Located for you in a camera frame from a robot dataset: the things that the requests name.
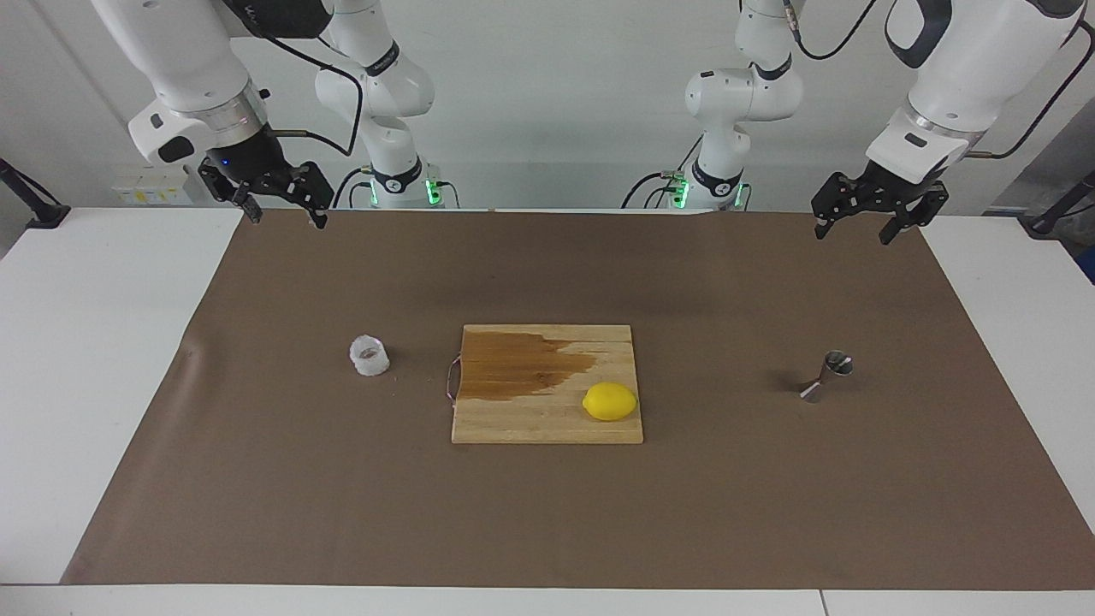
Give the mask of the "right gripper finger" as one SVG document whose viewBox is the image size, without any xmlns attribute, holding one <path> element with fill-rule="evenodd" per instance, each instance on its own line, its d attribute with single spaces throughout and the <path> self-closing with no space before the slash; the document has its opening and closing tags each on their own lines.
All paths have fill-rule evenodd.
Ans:
<svg viewBox="0 0 1095 616">
<path fill-rule="evenodd" d="M 230 204 L 239 208 L 250 222 L 261 222 L 262 208 L 246 181 L 232 181 L 219 165 L 214 164 L 211 156 L 204 156 L 198 175 L 216 202 Z"/>
<path fill-rule="evenodd" d="M 286 202 L 306 210 L 318 230 L 328 225 L 328 208 L 334 200 L 334 190 L 314 161 L 279 171 L 278 191 Z"/>
</svg>

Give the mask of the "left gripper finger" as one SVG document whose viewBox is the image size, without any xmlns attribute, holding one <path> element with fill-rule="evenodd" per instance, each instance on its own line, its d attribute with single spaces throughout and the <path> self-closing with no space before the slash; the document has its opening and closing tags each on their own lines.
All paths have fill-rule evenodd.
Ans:
<svg viewBox="0 0 1095 616">
<path fill-rule="evenodd" d="M 892 211 L 892 218 L 879 231 L 881 245 L 888 246 L 903 231 L 914 226 L 926 226 L 938 214 L 948 200 L 945 184 L 931 184 L 918 198 L 885 198 L 884 204 Z"/>
<path fill-rule="evenodd" d="M 864 211 L 860 197 L 865 187 L 864 182 L 849 178 L 844 173 L 833 173 L 825 181 L 811 198 L 811 210 L 816 219 L 814 235 L 817 240 L 825 240 L 835 222 Z"/>
</svg>

